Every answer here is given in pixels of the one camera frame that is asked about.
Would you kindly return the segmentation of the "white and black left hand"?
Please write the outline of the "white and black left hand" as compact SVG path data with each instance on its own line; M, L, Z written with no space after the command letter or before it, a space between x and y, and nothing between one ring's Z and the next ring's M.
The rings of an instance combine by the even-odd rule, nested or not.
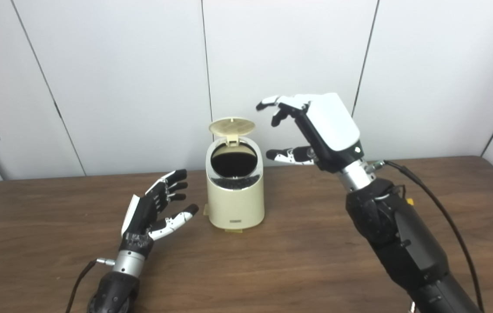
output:
M154 243L168 236L190 221L199 211L191 204L179 213L159 219L169 204L183 201L186 195L178 193L188 187L186 169L178 169L161 176L142 196L133 195L121 227L119 251L137 253L148 258Z

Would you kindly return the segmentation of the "white and black right hand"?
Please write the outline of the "white and black right hand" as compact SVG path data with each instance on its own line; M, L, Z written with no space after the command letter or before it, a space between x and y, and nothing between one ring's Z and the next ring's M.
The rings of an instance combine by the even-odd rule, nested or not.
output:
M271 149L266 158L294 165L315 164L324 172L337 173L364 157L360 131L337 93L268 97L255 108L262 111L267 107L278 109L272 127L291 117L309 145Z

